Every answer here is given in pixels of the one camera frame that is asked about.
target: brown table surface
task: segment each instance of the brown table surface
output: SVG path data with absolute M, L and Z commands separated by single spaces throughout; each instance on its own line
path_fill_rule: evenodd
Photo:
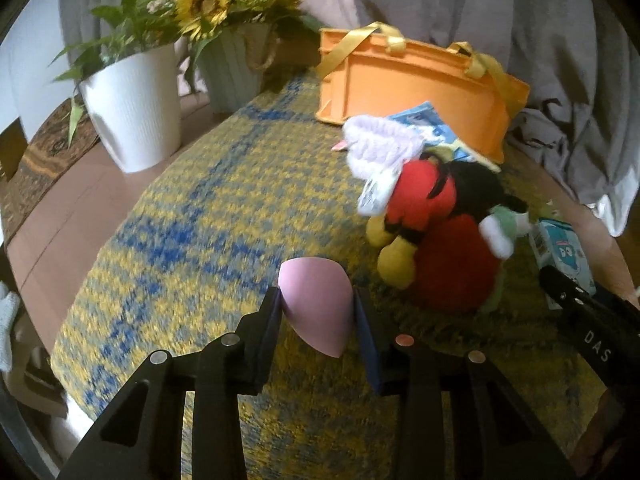
M 183 97 L 182 148 L 169 160 L 124 174 L 98 143 L 47 192 L 7 247 L 18 291 L 49 352 L 98 250 L 146 187 L 222 118 L 203 95 Z
M 203 106 L 206 102 L 205 96 L 182 100 L 184 146 L 220 122 L 221 118 L 214 117 L 209 107 Z M 530 174 L 542 195 L 553 199 L 564 218 L 573 224 L 595 279 L 638 304 L 622 252 L 602 222 L 585 206 L 573 202 L 524 154 L 510 147 L 506 153 Z M 98 144 L 51 188 L 9 244 L 8 257 L 18 290 L 49 351 L 98 250 L 114 234 L 148 184 L 177 155 L 149 170 L 123 174 Z

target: orange basket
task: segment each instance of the orange basket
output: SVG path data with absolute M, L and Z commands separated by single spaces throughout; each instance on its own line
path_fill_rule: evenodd
M 498 163 L 504 161 L 507 127 L 529 96 L 529 85 L 468 43 L 446 49 L 406 40 L 384 23 L 352 31 L 324 28 L 320 53 L 318 120 L 384 117 L 429 101 L 465 144 Z

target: yellow plush shoe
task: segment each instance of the yellow plush shoe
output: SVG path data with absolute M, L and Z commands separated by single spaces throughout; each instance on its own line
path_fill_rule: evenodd
M 387 284 L 405 290 L 415 280 L 414 254 L 418 247 L 402 237 L 380 251 L 378 273 Z
M 372 216 L 367 222 L 367 241 L 375 248 L 380 249 L 394 241 L 396 235 L 385 231 L 385 216 Z

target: red plush fabric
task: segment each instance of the red plush fabric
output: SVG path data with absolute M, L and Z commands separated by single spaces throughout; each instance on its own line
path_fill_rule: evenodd
M 446 314 L 479 308 L 494 290 L 500 260 L 491 254 L 469 215 L 430 227 L 414 256 L 411 286 L 420 307 Z
M 402 173 L 386 210 L 389 224 L 425 232 L 444 220 L 456 205 L 456 187 L 451 176 L 439 195 L 427 198 L 439 176 L 439 170 L 428 160 L 410 160 Z

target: orange plastic crate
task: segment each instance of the orange plastic crate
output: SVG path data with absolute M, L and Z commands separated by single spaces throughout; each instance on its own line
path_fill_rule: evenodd
M 325 56 L 348 33 L 322 29 Z M 318 120 L 343 124 L 349 117 L 388 116 L 431 102 L 454 133 L 471 148 L 502 163 L 502 140 L 511 122 L 492 77 L 465 74 L 471 58 L 420 41 L 406 40 L 399 55 L 386 52 L 386 37 L 371 34 L 322 80 Z M 524 104 L 529 85 L 507 76 L 512 98 Z

